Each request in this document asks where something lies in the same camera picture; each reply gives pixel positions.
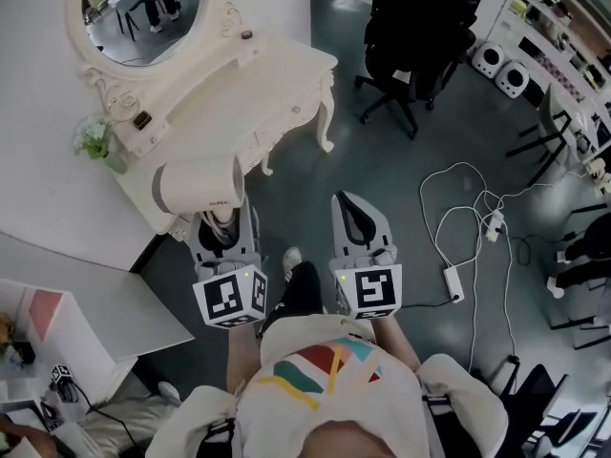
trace speaker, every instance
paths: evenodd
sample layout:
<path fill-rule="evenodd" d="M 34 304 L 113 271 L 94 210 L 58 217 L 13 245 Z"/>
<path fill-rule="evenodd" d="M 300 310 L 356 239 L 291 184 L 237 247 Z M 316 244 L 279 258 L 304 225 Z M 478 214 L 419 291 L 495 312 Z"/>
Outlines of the speaker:
<path fill-rule="evenodd" d="M 526 90 L 529 81 L 528 70 L 518 61 L 507 63 L 495 78 L 497 87 L 511 98 L 520 96 Z"/>
<path fill-rule="evenodd" d="M 505 51 L 494 42 L 482 44 L 471 61 L 473 67 L 493 79 L 505 62 Z"/>

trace sneaker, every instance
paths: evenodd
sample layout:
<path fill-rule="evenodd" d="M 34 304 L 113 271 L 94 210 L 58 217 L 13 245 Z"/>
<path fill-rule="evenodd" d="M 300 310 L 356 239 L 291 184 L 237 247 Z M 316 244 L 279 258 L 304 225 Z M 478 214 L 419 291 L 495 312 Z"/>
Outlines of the sneaker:
<path fill-rule="evenodd" d="M 556 263 L 571 264 L 571 261 L 566 259 L 566 251 L 558 251 L 556 253 Z"/>
<path fill-rule="evenodd" d="M 179 391 L 169 382 L 159 382 L 157 388 L 159 390 L 159 395 L 166 401 L 178 405 L 182 404 Z"/>
<path fill-rule="evenodd" d="M 547 289 L 552 292 L 554 299 L 564 297 L 564 289 L 556 286 L 556 279 L 554 277 L 547 279 Z"/>
<path fill-rule="evenodd" d="M 284 279 L 286 281 L 290 281 L 293 268 L 300 264 L 303 260 L 302 252 L 299 250 L 299 248 L 293 246 L 286 250 L 283 256 Z"/>

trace backpack strap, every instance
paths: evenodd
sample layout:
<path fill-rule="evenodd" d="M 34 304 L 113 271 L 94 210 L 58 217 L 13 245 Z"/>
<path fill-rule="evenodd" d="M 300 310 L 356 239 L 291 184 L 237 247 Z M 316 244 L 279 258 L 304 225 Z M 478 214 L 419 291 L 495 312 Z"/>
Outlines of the backpack strap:
<path fill-rule="evenodd" d="M 474 439 L 460 424 L 447 395 L 423 395 L 446 458 L 481 458 Z"/>
<path fill-rule="evenodd" d="M 196 458 L 232 458 L 231 443 L 236 430 L 236 420 L 222 419 L 208 427 L 206 436 L 200 443 Z"/>

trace pink panel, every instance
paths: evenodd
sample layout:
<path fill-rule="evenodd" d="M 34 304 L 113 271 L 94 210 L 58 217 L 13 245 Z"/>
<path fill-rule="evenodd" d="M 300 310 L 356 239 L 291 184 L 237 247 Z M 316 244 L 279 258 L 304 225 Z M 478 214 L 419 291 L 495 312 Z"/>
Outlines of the pink panel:
<path fill-rule="evenodd" d="M 30 305 L 30 317 L 40 341 L 45 341 L 49 325 L 62 295 L 62 293 L 47 290 L 36 290 L 34 294 L 32 305 Z"/>

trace small flower vase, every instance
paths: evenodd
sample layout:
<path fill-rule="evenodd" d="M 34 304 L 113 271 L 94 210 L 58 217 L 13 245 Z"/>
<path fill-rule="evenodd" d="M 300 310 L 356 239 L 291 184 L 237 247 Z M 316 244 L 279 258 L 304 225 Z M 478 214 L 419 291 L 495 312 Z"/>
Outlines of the small flower vase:
<path fill-rule="evenodd" d="M 104 157 L 104 162 L 115 173 L 123 175 L 127 171 L 127 162 L 118 154 L 119 144 L 114 134 L 110 137 L 108 144 L 108 155 Z"/>

